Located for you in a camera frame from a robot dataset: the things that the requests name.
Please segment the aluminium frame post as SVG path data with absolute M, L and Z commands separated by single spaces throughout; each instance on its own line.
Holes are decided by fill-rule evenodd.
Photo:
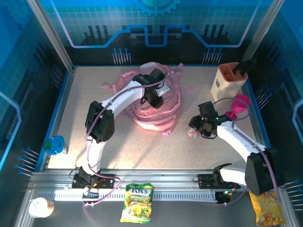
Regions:
M 74 65 L 39 0 L 26 0 L 68 72 Z
M 243 58 L 241 61 L 250 60 L 257 48 L 261 44 L 263 38 L 267 34 L 270 26 L 272 25 L 274 19 L 276 18 L 278 12 L 280 11 L 285 0 L 272 0 L 266 14 L 264 15 L 259 27 L 257 28 Z

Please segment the yellow snack bag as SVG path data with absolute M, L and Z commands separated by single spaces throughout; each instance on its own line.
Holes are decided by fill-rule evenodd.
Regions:
M 256 225 L 259 227 L 271 227 L 286 224 L 286 220 L 280 208 L 275 192 L 266 192 L 254 195 L 249 191 L 251 203 L 256 213 Z

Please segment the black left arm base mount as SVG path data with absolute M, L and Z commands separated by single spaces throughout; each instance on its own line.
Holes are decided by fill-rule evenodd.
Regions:
M 85 187 L 92 189 L 113 189 L 114 178 L 103 178 L 96 175 L 82 176 L 80 174 L 75 174 L 71 187 L 73 189 L 84 189 Z

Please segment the black tool in holder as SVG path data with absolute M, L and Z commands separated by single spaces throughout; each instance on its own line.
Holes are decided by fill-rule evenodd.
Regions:
M 242 61 L 238 65 L 236 65 L 232 72 L 235 75 L 239 71 L 240 75 L 244 77 L 246 73 L 249 73 L 254 69 L 254 67 L 257 65 L 257 62 L 258 61 L 255 58 L 252 58 L 247 61 Z

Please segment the black controller box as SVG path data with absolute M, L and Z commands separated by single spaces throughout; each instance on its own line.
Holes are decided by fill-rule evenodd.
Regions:
M 232 196 L 236 193 L 235 190 L 227 190 L 224 192 L 216 192 L 215 193 L 215 200 L 217 204 L 225 204 L 231 201 Z
M 100 198 L 100 195 L 98 192 L 87 191 L 87 192 L 84 192 L 82 195 L 82 199 L 84 201 L 97 201 L 97 200 L 99 200 L 99 198 Z

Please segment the pink backpack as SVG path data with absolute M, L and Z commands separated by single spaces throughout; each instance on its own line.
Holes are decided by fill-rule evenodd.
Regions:
M 169 136 L 183 111 L 182 95 L 194 89 L 190 87 L 184 91 L 181 90 L 178 78 L 182 75 L 182 67 L 183 63 L 171 69 L 167 65 L 148 62 L 137 69 L 120 75 L 114 84 L 104 83 L 101 87 L 112 89 L 117 93 L 125 88 L 138 74 L 148 75 L 153 69 L 159 69 L 164 74 L 172 71 L 171 77 L 165 81 L 170 90 L 162 95 L 164 103 L 160 108 L 155 109 L 147 102 L 142 104 L 140 99 L 125 108 L 125 112 L 142 128 L 159 131 L 162 135 Z

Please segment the white paper cup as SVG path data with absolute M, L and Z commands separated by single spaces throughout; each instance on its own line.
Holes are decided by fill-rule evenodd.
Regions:
M 31 201 L 28 212 L 33 218 L 46 218 L 53 213 L 54 201 L 42 197 Z

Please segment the green Fox's candy bag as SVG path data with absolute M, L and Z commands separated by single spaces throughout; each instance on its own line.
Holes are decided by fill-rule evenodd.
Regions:
M 121 223 L 150 224 L 152 222 L 152 199 L 154 187 L 150 183 L 128 184 Z

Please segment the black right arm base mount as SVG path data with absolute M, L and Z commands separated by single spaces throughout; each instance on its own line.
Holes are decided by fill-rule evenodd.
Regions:
M 213 179 L 212 174 L 198 174 L 197 175 L 197 183 L 199 189 L 240 189 L 241 186 L 237 183 L 232 182 L 219 182 L 216 184 L 216 181 Z

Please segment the beige pen holder orange rim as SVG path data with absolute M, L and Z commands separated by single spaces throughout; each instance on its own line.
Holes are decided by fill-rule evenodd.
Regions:
M 238 62 L 230 62 L 219 65 L 211 87 L 215 101 L 225 97 L 235 97 L 249 78 L 247 73 L 242 76 L 240 71 L 235 74 L 232 72 L 238 64 Z

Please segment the magenta plastic goblet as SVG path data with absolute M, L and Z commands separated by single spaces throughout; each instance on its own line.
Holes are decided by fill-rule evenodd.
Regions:
M 231 110 L 227 111 L 225 115 L 231 118 L 232 121 L 237 119 L 237 115 L 247 110 L 250 106 L 250 99 L 243 94 L 238 94 L 234 97 L 231 103 Z

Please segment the aluminium rail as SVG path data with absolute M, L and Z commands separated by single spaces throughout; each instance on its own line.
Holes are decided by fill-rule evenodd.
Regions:
M 130 183 L 151 183 L 157 190 L 186 191 L 191 187 L 198 189 L 198 175 L 203 178 L 212 178 L 213 170 L 198 169 L 101 169 L 102 175 L 112 175 L 120 178 L 120 187 Z M 59 189 L 71 188 L 71 177 L 78 173 L 71 173 L 68 169 L 47 169 L 44 172 L 34 172 L 29 180 L 27 188 Z

